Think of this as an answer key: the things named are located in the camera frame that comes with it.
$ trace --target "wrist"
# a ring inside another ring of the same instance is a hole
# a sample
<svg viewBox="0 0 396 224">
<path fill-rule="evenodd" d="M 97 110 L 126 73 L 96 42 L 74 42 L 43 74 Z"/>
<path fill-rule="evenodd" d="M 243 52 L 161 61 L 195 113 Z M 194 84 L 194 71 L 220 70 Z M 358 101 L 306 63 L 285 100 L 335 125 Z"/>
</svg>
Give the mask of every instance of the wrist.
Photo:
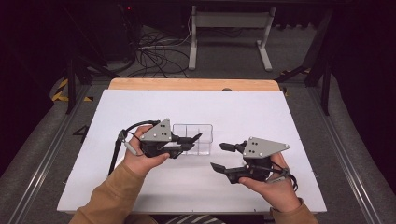
<svg viewBox="0 0 396 224">
<path fill-rule="evenodd" d="M 129 170 L 141 177 L 145 177 L 149 173 L 149 170 L 147 170 L 145 166 L 139 164 L 138 161 L 124 160 L 124 164 Z"/>
<path fill-rule="evenodd" d="M 288 203 L 282 204 L 282 206 L 275 208 L 275 210 L 281 213 L 287 213 L 298 209 L 302 204 L 303 202 L 299 198 L 295 197 L 293 200 L 289 201 Z"/>
</svg>

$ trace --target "clear plastic container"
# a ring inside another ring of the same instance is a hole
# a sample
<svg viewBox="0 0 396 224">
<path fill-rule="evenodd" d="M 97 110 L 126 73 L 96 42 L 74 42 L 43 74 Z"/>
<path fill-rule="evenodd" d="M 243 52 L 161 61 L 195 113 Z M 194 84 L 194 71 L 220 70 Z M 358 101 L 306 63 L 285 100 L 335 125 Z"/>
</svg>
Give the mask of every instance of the clear plastic container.
<svg viewBox="0 0 396 224">
<path fill-rule="evenodd" d="M 213 142 L 213 126 L 211 124 L 174 124 L 172 132 L 180 137 L 194 137 L 202 133 L 195 141 L 195 146 L 183 154 L 187 155 L 210 155 Z"/>
</svg>

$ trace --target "white paper sheet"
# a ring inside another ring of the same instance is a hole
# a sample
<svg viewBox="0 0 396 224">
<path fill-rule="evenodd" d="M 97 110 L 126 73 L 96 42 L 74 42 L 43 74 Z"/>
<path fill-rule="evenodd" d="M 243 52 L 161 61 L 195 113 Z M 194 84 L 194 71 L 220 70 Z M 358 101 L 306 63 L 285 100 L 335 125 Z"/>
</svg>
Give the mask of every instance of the white paper sheet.
<svg viewBox="0 0 396 224">
<path fill-rule="evenodd" d="M 324 212 L 318 183 L 282 92 L 266 91 L 105 91 L 79 152 L 59 211 L 85 205 L 107 176 L 114 143 L 122 129 L 148 119 L 213 125 L 211 154 L 181 155 L 146 177 L 134 211 L 138 213 L 261 213 L 270 205 L 256 192 L 230 184 L 210 162 L 240 167 L 242 155 L 219 143 L 242 143 L 250 136 L 286 143 L 282 154 L 299 184 L 297 195 L 312 212 Z M 124 154 L 121 147 L 119 158 Z"/>
</svg>

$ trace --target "person's right hand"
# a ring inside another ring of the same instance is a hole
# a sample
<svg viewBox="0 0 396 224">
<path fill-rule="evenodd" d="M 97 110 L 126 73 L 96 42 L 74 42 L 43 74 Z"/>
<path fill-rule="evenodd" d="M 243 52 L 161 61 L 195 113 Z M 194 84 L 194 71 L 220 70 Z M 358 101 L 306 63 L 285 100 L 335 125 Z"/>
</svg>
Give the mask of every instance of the person's right hand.
<svg viewBox="0 0 396 224">
<path fill-rule="evenodd" d="M 271 161 L 280 165 L 282 168 L 288 167 L 280 152 L 272 155 Z M 277 177 L 279 177 L 279 174 L 273 173 L 268 179 L 271 180 Z M 279 212 L 290 212 L 301 205 L 300 200 L 294 192 L 290 178 L 275 183 L 265 183 L 248 177 L 241 177 L 239 178 L 239 183 L 260 193 L 265 201 Z"/>
</svg>

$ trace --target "tan sleeve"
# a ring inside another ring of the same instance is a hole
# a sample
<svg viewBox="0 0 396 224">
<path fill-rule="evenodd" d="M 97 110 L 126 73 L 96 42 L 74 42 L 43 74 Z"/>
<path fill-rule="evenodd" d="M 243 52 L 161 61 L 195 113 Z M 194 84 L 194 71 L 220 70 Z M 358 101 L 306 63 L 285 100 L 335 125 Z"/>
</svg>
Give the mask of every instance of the tan sleeve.
<svg viewBox="0 0 396 224">
<path fill-rule="evenodd" d="M 291 212 L 281 213 L 271 208 L 271 215 L 276 224 L 318 224 L 317 219 L 309 211 L 303 199 L 300 199 L 301 206 Z"/>
<path fill-rule="evenodd" d="M 144 177 L 123 162 L 92 192 L 90 201 L 80 207 L 70 223 L 123 223 L 131 213 Z"/>
</svg>

